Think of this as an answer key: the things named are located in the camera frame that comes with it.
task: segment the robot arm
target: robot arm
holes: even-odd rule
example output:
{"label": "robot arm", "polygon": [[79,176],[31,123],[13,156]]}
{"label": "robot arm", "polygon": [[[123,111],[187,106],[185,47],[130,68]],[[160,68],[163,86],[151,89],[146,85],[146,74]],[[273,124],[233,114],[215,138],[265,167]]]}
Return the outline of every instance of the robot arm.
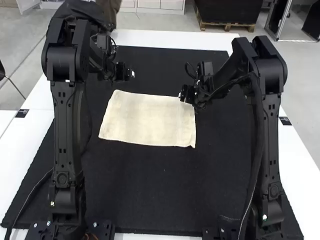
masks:
{"label": "robot arm", "polygon": [[232,41],[233,53],[214,73],[211,62],[201,62],[190,73],[193,85],[183,85],[180,101],[205,109],[215,99],[239,85],[246,97],[251,126],[251,173],[242,219],[234,222],[237,236],[221,221],[221,239],[267,239],[283,234],[282,188],[279,174],[278,114],[287,80],[287,65],[266,36],[252,43],[245,37]]}
{"label": "robot arm", "polygon": [[48,222],[38,224],[42,230],[34,231],[31,227],[26,239],[44,239],[45,235],[45,239],[81,240],[88,231],[101,240],[113,239],[115,228],[110,221],[103,220],[101,227],[93,230],[87,229],[93,223],[85,221],[85,176],[80,150],[82,99],[86,96],[89,73],[97,73],[98,80],[113,83],[129,81],[134,72],[124,62],[114,63],[117,46],[110,36],[114,25],[102,19],[96,3],[67,0],[49,24],[41,63],[50,81],[54,105],[50,215]]}

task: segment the towel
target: towel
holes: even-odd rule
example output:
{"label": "towel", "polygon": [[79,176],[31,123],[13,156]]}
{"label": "towel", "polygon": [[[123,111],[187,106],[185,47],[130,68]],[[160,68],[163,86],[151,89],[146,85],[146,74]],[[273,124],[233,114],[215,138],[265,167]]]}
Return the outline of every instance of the towel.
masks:
{"label": "towel", "polygon": [[115,90],[99,138],[149,146],[196,147],[192,105],[178,97]]}

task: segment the gray floor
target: gray floor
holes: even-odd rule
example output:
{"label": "gray floor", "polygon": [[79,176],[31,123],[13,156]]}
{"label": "gray floor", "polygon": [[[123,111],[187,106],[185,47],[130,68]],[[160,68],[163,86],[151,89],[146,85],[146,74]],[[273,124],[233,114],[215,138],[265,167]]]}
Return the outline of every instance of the gray floor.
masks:
{"label": "gray floor", "polygon": [[[35,9],[20,16],[15,8],[0,7],[0,58],[13,82],[27,97],[42,74],[40,56],[44,37],[53,10]],[[117,16],[119,29],[200,32],[192,5],[187,1],[185,15],[120,12]],[[231,28],[251,40],[256,35],[266,35],[264,25],[267,14],[262,13],[255,32],[245,28]],[[294,12],[288,18],[281,39],[309,39],[300,29],[301,17]],[[223,28],[209,28],[207,32],[224,33]],[[308,151],[320,168],[320,43],[273,42],[288,65],[288,80],[282,98],[282,106]],[[24,98],[10,82],[2,83],[0,110],[19,109]]]}

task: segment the cable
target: cable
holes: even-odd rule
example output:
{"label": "cable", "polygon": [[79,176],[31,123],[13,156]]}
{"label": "cable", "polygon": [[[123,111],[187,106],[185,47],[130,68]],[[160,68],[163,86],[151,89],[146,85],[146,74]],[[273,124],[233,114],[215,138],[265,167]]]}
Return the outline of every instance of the cable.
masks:
{"label": "cable", "polygon": [[[191,67],[194,75],[192,75],[192,74],[189,72],[188,67]],[[189,76],[190,78],[192,78],[195,82],[198,80],[197,71],[196,71],[196,69],[190,64],[190,62],[187,61],[187,62],[184,64],[184,70],[185,70],[186,74],[188,74],[188,76]]]}
{"label": "cable", "polygon": [[54,171],[54,168],[51,168],[49,171],[46,172],[46,174],[37,182],[36,185],[34,185],[34,187],[32,188],[31,192],[29,193],[28,197],[26,198],[24,204],[22,205],[22,207],[20,208],[19,213],[17,214],[17,216],[15,217],[14,221],[12,222],[12,224],[9,225],[9,227],[6,230],[5,233],[5,237],[4,240],[10,240],[10,235],[12,233],[12,229],[14,228],[14,226],[16,225],[16,222],[18,221],[21,213],[25,210],[26,206],[28,206],[30,200],[35,196],[34,193],[36,193],[39,188],[50,178],[50,176],[52,175]]}
{"label": "cable", "polygon": [[89,142],[91,140],[92,137],[92,132],[93,132],[93,119],[92,119],[92,113],[89,107],[89,102],[88,102],[88,96],[87,96],[87,85],[84,86],[84,98],[85,98],[85,102],[86,102],[86,108],[87,108],[87,112],[88,112],[88,125],[89,125],[89,134],[87,136],[85,145],[81,151],[81,156],[83,156],[85,154],[85,152],[88,150],[88,145]]}
{"label": "cable", "polygon": [[95,240],[99,240],[94,233],[91,233],[91,235],[94,237]]}
{"label": "cable", "polygon": [[112,59],[111,59],[111,61],[114,61],[114,60],[116,59],[116,56],[117,56],[118,46],[117,46],[115,40],[114,40],[112,37],[110,37],[110,38],[111,38],[111,40],[112,40],[112,42],[113,42],[114,49],[115,49],[115,50],[114,50],[114,54],[113,54]]}
{"label": "cable", "polygon": [[256,184],[258,181],[259,170],[261,166],[263,151],[265,147],[265,131],[264,131],[264,108],[262,103],[262,93],[258,85],[258,77],[256,74],[252,73],[250,75],[251,87],[254,93],[254,98],[256,102],[255,111],[253,110],[253,117],[256,120],[256,146],[254,150],[254,158],[251,167],[251,174],[249,179],[248,192],[246,197],[246,205],[243,217],[241,219],[239,233],[237,240],[243,240],[246,234],[246,228],[248,223],[248,212],[252,204],[254,193],[256,190]]}

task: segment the metal frame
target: metal frame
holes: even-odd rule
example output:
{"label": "metal frame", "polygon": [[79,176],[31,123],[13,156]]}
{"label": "metal frame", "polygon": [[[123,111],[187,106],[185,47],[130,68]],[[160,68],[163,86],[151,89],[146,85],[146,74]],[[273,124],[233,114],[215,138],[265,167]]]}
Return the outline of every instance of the metal frame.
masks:
{"label": "metal frame", "polygon": [[268,14],[267,20],[265,22],[265,26],[264,26],[265,31],[270,35],[270,37],[272,37],[272,39],[274,41],[276,41],[276,42],[292,42],[292,43],[317,43],[318,42],[317,40],[295,40],[295,39],[283,40],[283,39],[280,39],[280,35],[281,35],[282,30],[284,28],[284,25],[285,25],[285,22],[286,22],[286,19],[287,19],[287,15],[288,15],[288,13],[290,11],[290,8],[291,8],[292,0],[288,0],[288,2],[286,3],[286,6],[285,6],[285,9],[284,9],[281,21],[279,22],[278,31],[276,32],[276,34],[274,32],[272,32],[269,29],[269,23],[270,23],[270,18],[271,18],[271,15],[272,15],[273,11],[274,11],[276,3],[277,3],[277,1],[275,0],[271,4],[270,11],[269,11],[269,14]]}

